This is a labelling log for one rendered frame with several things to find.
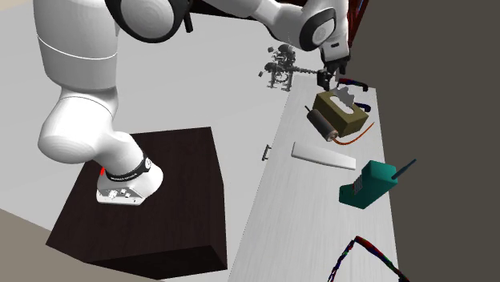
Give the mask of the olive tissue box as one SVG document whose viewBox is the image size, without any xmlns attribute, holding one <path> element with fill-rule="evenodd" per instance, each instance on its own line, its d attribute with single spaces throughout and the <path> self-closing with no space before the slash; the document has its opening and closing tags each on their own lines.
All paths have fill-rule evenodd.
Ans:
<svg viewBox="0 0 500 282">
<path fill-rule="evenodd" d="M 318 93 L 312 108 L 327 119 L 341 138 L 358 132 L 369 117 L 354 103 L 354 95 L 349 93 L 348 87 Z"/>
</svg>

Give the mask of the grey mechanical figure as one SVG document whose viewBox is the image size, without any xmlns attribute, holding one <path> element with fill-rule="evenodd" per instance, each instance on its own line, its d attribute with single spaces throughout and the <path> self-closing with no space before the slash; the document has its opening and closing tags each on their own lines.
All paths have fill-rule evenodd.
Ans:
<svg viewBox="0 0 500 282">
<path fill-rule="evenodd" d="M 292 78 L 295 73 L 315 75 L 317 70 L 310 70 L 295 65 L 296 52 L 293 47 L 283 43 L 276 49 L 273 46 L 267 48 L 267 52 L 272 56 L 272 61 L 264 65 L 264 69 L 258 73 L 262 77 L 264 73 L 270 74 L 268 88 L 276 88 L 276 84 L 281 85 L 282 91 L 290 92 L 292 88 Z"/>
</svg>

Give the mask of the white flat wedge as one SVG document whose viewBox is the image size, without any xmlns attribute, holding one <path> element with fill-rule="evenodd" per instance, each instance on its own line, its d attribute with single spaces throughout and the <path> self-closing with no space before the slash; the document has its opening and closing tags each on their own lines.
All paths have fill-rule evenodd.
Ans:
<svg viewBox="0 0 500 282">
<path fill-rule="evenodd" d="M 291 156 L 296 159 L 302 159 L 304 161 L 330 167 L 338 167 L 348 170 L 355 170 L 357 168 L 357 161 L 353 157 L 322 147 L 310 146 L 298 142 L 295 142 L 292 145 Z"/>
</svg>

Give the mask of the brown cylinder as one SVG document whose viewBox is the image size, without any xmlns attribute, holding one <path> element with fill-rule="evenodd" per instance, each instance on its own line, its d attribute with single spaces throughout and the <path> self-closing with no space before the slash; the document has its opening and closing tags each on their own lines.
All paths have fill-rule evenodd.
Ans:
<svg viewBox="0 0 500 282">
<path fill-rule="evenodd" d="M 325 141 L 331 142 L 338 137 L 338 131 L 317 109 L 310 110 L 306 117 Z"/>
</svg>

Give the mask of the white wooden dresser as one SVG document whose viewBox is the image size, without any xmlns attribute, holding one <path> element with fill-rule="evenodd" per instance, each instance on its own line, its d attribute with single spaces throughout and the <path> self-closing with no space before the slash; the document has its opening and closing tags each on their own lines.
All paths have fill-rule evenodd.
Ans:
<svg viewBox="0 0 500 282">
<path fill-rule="evenodd" d="M 357 102 L 372 110 L 361 138 L 353 135 L 335 144 L 326 142 L 306 117 L 321 91 L 313 77 L 294 76 L 228 282 L 328 282 L 355 236 L 397 262 L 389 195 L 364 210 L 338 199 L 340 186 L 352 183 L 367 162 L 385 160 L 377 92 L 349 88 Z M 353 157 L 357 168 L 293 158 L 295 142 Z M 334 282 L 398 282 L 398 277 L 357 244 L 341 262 Z"/>
</svg>

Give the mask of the multicoloured thin glasses frame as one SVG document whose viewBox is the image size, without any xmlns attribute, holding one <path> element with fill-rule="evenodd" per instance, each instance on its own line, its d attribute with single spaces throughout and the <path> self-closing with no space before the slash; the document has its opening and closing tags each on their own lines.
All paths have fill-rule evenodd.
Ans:
<svg viewBox="0 0 500 282">
<path fill-rule="evenodd" d="M 366 251 L 376 256 L 385 266 L 387 266 L 394 274 L 398 276 L 398 282 L 410 282 L 409 279 L 393 264 L 391 260 L 389 260 L 385 254 L 383 254 L 377 247 L 371 244 L 368 240 L 355 236 L 346 246 L 344 251 L 338 257 L 336 264 L 332 268 L 330 272 L 328 282 L 333 282 L 339 267 L 341 266 L 341 262 L 343 259 L 349 254 L 349 252 L 353 249 L 354 244 L 360 244 Z"/>
</svg>

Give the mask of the teal cordless phone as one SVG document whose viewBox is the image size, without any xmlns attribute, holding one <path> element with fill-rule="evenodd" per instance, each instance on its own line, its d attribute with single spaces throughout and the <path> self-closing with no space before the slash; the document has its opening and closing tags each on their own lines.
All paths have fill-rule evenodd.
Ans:
<svg viewBox="0 0 500 282">
<path fill-rule="evenodd" d="M 370 160 L 353 183 L 340 186 L 339 202 L 360 209 L 367 208 L 395 187 L 397 179 L 416 161 L 413 159 L 397 170 L 393 165 Z"/>
</svg>

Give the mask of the dark robot stand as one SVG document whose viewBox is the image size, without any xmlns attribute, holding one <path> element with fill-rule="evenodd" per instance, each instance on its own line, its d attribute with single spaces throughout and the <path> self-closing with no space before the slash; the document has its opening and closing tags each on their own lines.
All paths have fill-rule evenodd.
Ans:
<svg viewBox="0 0 500 282">
<path fill-rule="evenodd" d="M 227 269 L 224 183 L 211 128 L 133 137 L 162 169 L 160 188 L 139 206 L 99 203 L 101 167 L 87 162 L 46 245 L 155 280 Z"/>
</svg>

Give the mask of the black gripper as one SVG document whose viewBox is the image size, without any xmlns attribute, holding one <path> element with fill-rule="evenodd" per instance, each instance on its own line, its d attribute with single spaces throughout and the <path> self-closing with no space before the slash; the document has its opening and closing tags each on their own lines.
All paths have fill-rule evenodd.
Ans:
<svg viewBox="0 0 500 282">
<path fill-rule="evenodd" d="M 339 75 L 345 75 L 350 59 L 350 54 L 342 58 L 327 59 L 325 54 L 321 53 L 321 61 L 324 63 L 324 67 L 317 72 L 317 85 L 322 87 L 324 91 L 329 91 L 333 74 L 337 71 Z"/>
</svg>

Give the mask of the dark red furniture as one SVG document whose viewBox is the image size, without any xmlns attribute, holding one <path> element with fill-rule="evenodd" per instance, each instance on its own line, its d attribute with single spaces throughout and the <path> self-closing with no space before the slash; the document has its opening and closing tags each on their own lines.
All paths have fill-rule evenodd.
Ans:
<svg viewBox="0 0 500 282">
<path fill-rule="evenodd" d="M 347 13 L 348 19 L 348 44 L 352 47 L 362 17 L 366 11 L 369 0 L 349 0 Z"/>
</svg>

